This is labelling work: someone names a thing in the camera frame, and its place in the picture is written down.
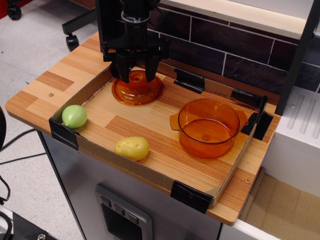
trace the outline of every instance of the brick wall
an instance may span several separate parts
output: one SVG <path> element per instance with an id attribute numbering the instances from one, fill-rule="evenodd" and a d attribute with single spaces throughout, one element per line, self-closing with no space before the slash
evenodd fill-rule
<path id="1" fill-rule="evenodd" d="M 280 94 L 299 41 L 159 4 L 152 34 L 171 40 L 170 58 Z M 154 10 L 153 23 L 161 14 Z M 312 41 L 296 85 L 319 92 L 320 38 Z"/>

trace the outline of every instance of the black pole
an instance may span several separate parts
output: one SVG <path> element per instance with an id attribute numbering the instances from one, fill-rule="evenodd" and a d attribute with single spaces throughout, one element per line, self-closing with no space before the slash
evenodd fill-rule
<path id="1" fill-rule="evenodd" d="M 285 111 L 285 108 L 290 98 L 290 95 L 292 93 L 295 81 L 300 72 L 302 62 L 305 59 L 306 52 L 310 46 L 310 42 L 314 37 L 315 30 L 319 24 L 319 17 L 320 17 L 320 0 L 314 0 L 309 16 L 306 20 L 306 24 L 302 32 L 298 47 L 295 51 L 291 67 L 289 69 L 288 75 L 286 76 L 286 81 L 283 85 L 279 102 L 275 109 L 275 114 L 277 115 L 282 116 L 282 114 Z"/>

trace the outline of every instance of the chair wheel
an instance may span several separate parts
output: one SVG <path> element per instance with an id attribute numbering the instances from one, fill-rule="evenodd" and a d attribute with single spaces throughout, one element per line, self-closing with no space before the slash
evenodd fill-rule
<path id="1" fill-rule="evenodd" d="M 8 6 L 7 12 L 9 18 L 11 18 L 12 20 L 19 20 L 22 15 L 20 7 L 15 4 L 12 6 Z"/>
<path id="2" fill-rule="evenodd" d="M 66 45 L 68 46 L 68 49 L 70 50 L 70 52 L 72 52 L 73 50 L 75 50 L 78 46 L 79 46 L 79 41 L 76 35 L 72 35 L 70 34 L 69 36 L 67 36 L 65 38 L 66 41 Z"/>

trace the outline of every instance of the wood grain surface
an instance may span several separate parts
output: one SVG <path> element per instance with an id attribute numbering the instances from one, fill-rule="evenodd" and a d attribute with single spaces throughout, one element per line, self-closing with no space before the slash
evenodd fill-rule
<path id="1" fill-rule="evenodd" d="M 95 0 L 70 0 L 70 2 L 74 2 L 75 4 L 78 4 L 89 10 L 96 8 Z"/>
<path id="2" fill-rule="evenodd" d="M 11 98 L 5 105 L 8 113 L 50 135 L 49 118 L 109 66 L 110 63 L 103 62 L 99 44 L 96 33 Z M 173 84 L 172 78 L 162 74 L 159 77 L 165 86 L 162 96 L 143 107 L 119 103 L 112 96 L 112 82 L 108 82 L 83 105 L 88 112 L 88 121 L 77 132 L 110 151 L 121 138 L 143 136 L 150 143 L 150 153 L 136 164 L 200 191 L 210 191 L 225 179 L 234 164 L 234 157 L 231 156 L 239 154 L 248 136 L 240 133 L 232 150 L 219 159 L 203 160 L 188 155 L 179 143 L 178 132 L 170 127 L 169 116 L 176 114 L 183 104 L 194 98 L 220 97 L 209 92 L 197 94 Z M 235 108 L 243 109 L 247 116 L 252 113 L 252 110 L 241 106 Z M 278 125 L 280 117 L 273 114 L 275 106 L 267 104 L 266 111 L 274 116 L 267 134 L 262 141 L 252 139 L 219 202 L 206 212 L 225 224 L 232 225 L 238 218 Z"/>

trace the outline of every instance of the orange plastic lid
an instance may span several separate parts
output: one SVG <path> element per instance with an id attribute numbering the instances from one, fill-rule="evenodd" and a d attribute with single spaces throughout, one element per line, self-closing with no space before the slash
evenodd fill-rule
<path id="1" fill-rule="evenodd" d="M 120 103 L 128 106 L 144 106 L 157 100 L 164 90 L 164 84 L 155 76 L 147 82 L 144 71 L 129 72 L 129 83 L 116 79 L 112 85 L 112 94 Z"/>

